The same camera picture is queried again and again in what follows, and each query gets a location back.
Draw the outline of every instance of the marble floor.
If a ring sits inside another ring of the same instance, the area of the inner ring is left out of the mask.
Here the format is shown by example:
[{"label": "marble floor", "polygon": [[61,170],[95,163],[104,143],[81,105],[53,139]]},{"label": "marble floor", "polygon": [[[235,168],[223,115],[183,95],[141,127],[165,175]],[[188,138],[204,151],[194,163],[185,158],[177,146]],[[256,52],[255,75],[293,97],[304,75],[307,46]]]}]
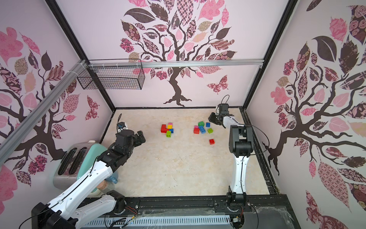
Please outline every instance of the marble floor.
[{"label": "marble floor", "polygon": [[[102,145],[116,140],[120,114],[128,128],[142,130],[146,143],[134,149],[117,171],[115,189],[124,196],[225,195],[231,182],[233,157],[229,152],[229,129],[211,124],[213,133],[194,134],[194,125],[208,122],[215,109],[117,110]],[[229,109],[243,123],[238,108]],[[162,124],[173,123],[171,138],[160,132]],[[245,179],[248,195],[269,194],[256,156],[249,158]]]}]

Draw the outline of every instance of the butterfly decal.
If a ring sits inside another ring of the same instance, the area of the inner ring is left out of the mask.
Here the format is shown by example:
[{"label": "butterfly decal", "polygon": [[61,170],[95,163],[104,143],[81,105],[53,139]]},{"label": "butterfly decal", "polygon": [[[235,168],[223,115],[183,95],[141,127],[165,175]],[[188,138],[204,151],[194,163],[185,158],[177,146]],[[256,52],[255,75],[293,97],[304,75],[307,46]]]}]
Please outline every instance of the butterfly decal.
[{"label": "butterfly decal", "polygon": [[216,92],[217,94],[219,94],[219,92],[224,89],[227,89],[228,84],[226,83],[228,81],[227,78],[228,75],[224,76],[221,80],[219,84],[208,84],[207,86],[209,88],[212,88],[214,92]]},{"label": "butterfly decal", "polygon": [[97,118],[98,117],[98,113],[97,113],[97,109],[98,109],[98,105],[96,102],[93,102],[93,100],[87,96],[87,100],[88,100],[88,104],[90,107],[90,110],[88,111],[88,113],[86,113],[85,116],[85,120],[91,119],[91,118]]}]

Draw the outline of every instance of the aluminum rail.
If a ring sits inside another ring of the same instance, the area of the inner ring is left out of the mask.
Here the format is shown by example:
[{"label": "aluminum rail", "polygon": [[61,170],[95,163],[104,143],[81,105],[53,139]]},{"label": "aluminum rail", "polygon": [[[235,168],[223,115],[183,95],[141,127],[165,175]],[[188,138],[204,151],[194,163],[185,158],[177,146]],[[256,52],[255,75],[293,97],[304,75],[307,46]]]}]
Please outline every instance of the aluminum rail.
[{"label": "aluminum rail", "polygon": [[262,65],[263,59],[234,59],[234,60],[189,60],[189,61],[161,61],[161,62],[114,62],[103,63],[107,60],[90,60],[90,68],[93,67],[123,67],[137,66],[143,68],[161,67],[201,67],[201,66],[233,66],[233,65]]},{"label": "aluminum rail", "polygon": [[21,122],[21,124],[5,139],[0,145],[0,166],[14,152],[18,145],[27,137],[33,127],[42,119],[43,115],[51,108],[55,101],[61,96],[68,85],[82,73],[87,64],[80,60],[62,79],[52,91],[37,105],[35,109]]}]

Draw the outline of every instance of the blue lego brick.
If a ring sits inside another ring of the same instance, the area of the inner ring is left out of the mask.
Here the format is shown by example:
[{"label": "blue lego brick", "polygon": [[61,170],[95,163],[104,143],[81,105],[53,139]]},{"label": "blue lego brick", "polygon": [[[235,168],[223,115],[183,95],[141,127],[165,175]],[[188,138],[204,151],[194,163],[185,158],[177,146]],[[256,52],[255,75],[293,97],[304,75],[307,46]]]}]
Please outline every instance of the blue lego brick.
[{"label": "blue lego brick", "polygon": [[199,126],[199,130],[201,131],[202,134],[204,134],[206,132],[206,130],[203,126]]}]

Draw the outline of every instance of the black wire basket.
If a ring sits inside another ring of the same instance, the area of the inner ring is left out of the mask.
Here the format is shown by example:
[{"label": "black wire basket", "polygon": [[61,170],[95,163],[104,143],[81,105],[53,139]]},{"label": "black wire basket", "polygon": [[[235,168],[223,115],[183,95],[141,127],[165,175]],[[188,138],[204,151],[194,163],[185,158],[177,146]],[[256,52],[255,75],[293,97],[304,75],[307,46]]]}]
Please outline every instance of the black wire basket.
[{"label": "black wire basket", "polygon": [[78,76],[78,81],[83,89],[98,89],[102,86],[105,89],[135,89],[141,90],[145,81],[145,74],[140,59],[128,60],[131,65],[123,63],[122,66],[89,66],[97,79],[93,80],[88,70]]}]

